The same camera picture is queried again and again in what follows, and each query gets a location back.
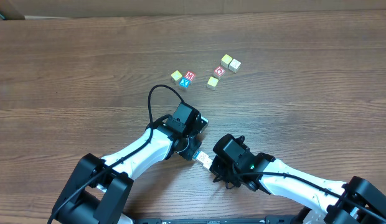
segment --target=robotic arm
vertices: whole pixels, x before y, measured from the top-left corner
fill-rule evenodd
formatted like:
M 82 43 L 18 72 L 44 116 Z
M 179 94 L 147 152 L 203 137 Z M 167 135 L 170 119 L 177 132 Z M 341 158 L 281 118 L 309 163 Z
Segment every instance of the robotic arm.
M 181 102 L 172 116 L 165 116 L 154 122 L 151 127 L 152 138 L 142 150 L 89 185 L 105 192 L 102 200 L 83 190 L 72 197 L 54 218 L 64 224 L 132 224 L 133 221 L 122 215 L 122 211 L 134 180 L 154 163 L 170 158 L 174 152 L 188 161 L 192 160 L 201 145 L 196 136 L 207 125 L 208 121 L 199 111 Z M 142 146 L 149 139 L 151 128 L 147 128 L 134 143 L 112 155 L 101 159 L 92 154 L 84 156 L 57 199 L 52 214 L 89 178 Z
M 347 184 L 306 174 L 265 153 L 254 156 L 244 136 L 225 135 L 214 147 L 211 161 L 198 151 L 194 159 L 216 175 L 214 182 L 290 198 L 305 206 L 284 224 L 381 224 L 386 223 L 386 196 L 370 182 L 354 177 Z

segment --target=cable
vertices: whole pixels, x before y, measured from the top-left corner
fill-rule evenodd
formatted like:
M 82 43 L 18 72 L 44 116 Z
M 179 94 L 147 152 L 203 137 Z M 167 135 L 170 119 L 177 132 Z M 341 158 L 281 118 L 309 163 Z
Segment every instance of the cable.
M 89 179 L 85 184 L 83 184 L 79 189 L 77 189 L 71 196 L 69 196 L 68 199 L 66 199 L 63 204 L 61 204 L 61 206 L 59 206 L 58 209 L 56 209 L 56 211 L 54 213 L 52 213 L 48 219 L 48 224 L 51 224 L 53 219 L 56 217 L 56 215 L 59 213 L 59 211 L 67 204 L 69 203 L 69 201 L 71 201 L 71 199 L 76 196 L 78 193 L 80 193 L 81 191 L 83 191 L 85 189 L 85 187 L 87 187 L 88 185 L 90 185 L 93 181 L 95 181 L 97 178 L 101 177 L 103 174 L 106 174 L 107 172 L 109 172 L 110 170 L 112 170 L 113 167 L 117 166 L 118 164 L 121 164 L 122 162 L 124 162 L 125 160 L 127 160 L 128 158 L 130 158 L 131 156 L 135 155 L 137 152 L 139 152 L 140 150 L 142 150 L 144 147 L 146 147 L 150 141 L 151 141 L 151 138 L 153 137 L 153 115 L 151 113 L 151 94 L 152 92 L 158 88 L 158 87 L 164 87 L 164 88 L 167 88 L 171 91 L 173 91 L 178 97 L 179 99 L 184 103 L 184 100 L 182 99 L 182 97 L 180 96 L 180 94 L 174 90 L 173 88 L 167 86 L 167 85 L 155 85 L 152 87 L 152 89 L 150 90 L 149 92 L 149 96 L 148 96 L 148 111 L 149 111 L 149 120 L 150 120 L 150 123 L 149 123 L 149 127 L 150 127 L 150 135 L 149 135 L 149 138 L 146 140 L 146 142 L 144 142 L 139 148 L 135 149 L 133 152 L 129 153 L 128 155 L 122 157 L 121 159 L 117 160 L 116 162 L 112 163 L 111 165 L 109 165 L 108 167 L 104 168 L 102 171 L 100 171 L 99 173 L 97 173 L 96 175 L 94 175 L 93 177 L 91 177 L 91 179 Z
M 318 185 L 316 185 L 316 184 L 314 184 L 314 183 L 312 183 L 312 182 L 310 182 L 310 181 L 308 181 L 308 180 L 305 180 L 305 179 L 303 179 L 303 178 L 301 178 L 301 177 L 298 177 L 298 176 L 295 176 L 295 175 L 291 175 L 291 174 L 286 174 L 286 173 L 276 173 L 276 172 L 251 172 L 251 173 L 242 173 L 242 174 L 234 175 L 234 177 L 239 178 L 239 177 L 243 177 L 243 176 L 247 176 L 247 175 L 273 175 L 273 176 L 289 177 L 289 178 L 292 178 L 292 179 L 299 180 L 299 181 L 301 181 L 301 182 L 303 182 L 303 183 L 305 183 L 305 184 L 308 184 L 308 185 L 310 185 L 310 186 L 312 186 L 312 187 L 314 187 L 314 188 L 316 188 L 316 189 L 318 189 L 318 190 L 320 190 L 320 191 L 323 191 L 323 192 L 326 193 L 326 194 L 332 195 L 332 196 L 334 196 L 334 197 L 336 197 L 336 198 L 338 198 L 338 199 L 340 199 L 340 200 L 342 200 L 342 201 L 344 201 L 344 202 L 347 202 L 348 204 L 350 204 L 350 205 L 352 205 L 352 206 L 354 206 L 354 207 L 357 207 L 358 209 L 362 210 L 362 211 L 365 212 L 366 214 L 368 214 L 368 215 L 370 215 L 370 216 L 373 216 L 374 218 L 376 218 L 376 219 L 378 219 L 378 220 L 380 220 L 380 221 L 386 223 L 386 219 L 385 219 L 385 218 L 383 218 L 383 217 L 381 217 L 380 215 L 378 215 L 378 214 L 376 214 L 376 213 L 370 211 L 369 209 L 367 209 L 367 208 L 365 208 L 365 207 L 363 207 L 363 206 L 361 206 L 361 205 L 359 205 L 359 204 L 357 204 L 357 203 L 355 203 L 355 202 L 349 200 L 348 198 L 345 198 L 345 197 L 343 197 L 343 196 L 341 196 L 341 195 L 339 195 L 339 194 L 336 194 L 336 193 L 330 191 L 329 189 L 320 187 L 320 186 L 318 186 Z

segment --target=blue and white block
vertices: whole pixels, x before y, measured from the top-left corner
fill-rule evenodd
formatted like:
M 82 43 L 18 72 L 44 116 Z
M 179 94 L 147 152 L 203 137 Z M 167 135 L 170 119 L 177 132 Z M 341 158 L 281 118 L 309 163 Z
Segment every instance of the blue and white block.
M 187 90 L 189 85 L 191 84 L 191 81 L 188 80 L 187 78 L 182 78 L 181 81 L 179 82 L 179 88 L 181 90 Z

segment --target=yellow block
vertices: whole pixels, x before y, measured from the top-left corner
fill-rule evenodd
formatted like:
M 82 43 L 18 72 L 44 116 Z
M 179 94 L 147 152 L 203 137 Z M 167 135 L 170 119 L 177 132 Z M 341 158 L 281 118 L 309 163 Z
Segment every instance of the yellow block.
M 210 79 L 207 82 L 207 88 L 211 90 L 215 90 L 215 87 L 217 86 L 218 82 L 219 80 L 217 80 L 216 78 L 210 77 Z
M 181 80 L 182 74 L 176 70 L 174 73 L 171 74 L 171 80 L 175 83 L 178 84 L 179 80 Z
M 228 68 L 229 66 L 229 63 L 233 60 L 233 58 L 227 54 L 225 54 L 225 56 L 222 58 L 222 60 L 220 61 L 220 64 L 225 67 L 225 68 Z

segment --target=white block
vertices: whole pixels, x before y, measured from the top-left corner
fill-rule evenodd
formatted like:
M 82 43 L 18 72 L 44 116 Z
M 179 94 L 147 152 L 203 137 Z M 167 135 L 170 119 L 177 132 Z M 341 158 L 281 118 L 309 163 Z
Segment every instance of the white block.
M 241 62 L 239 62 L 236 59 L 233 59 L 232 62 L 230 62 L 230 64 L 229 64 L 229 70 L 236 73 L 241 65 L 242 65 Z

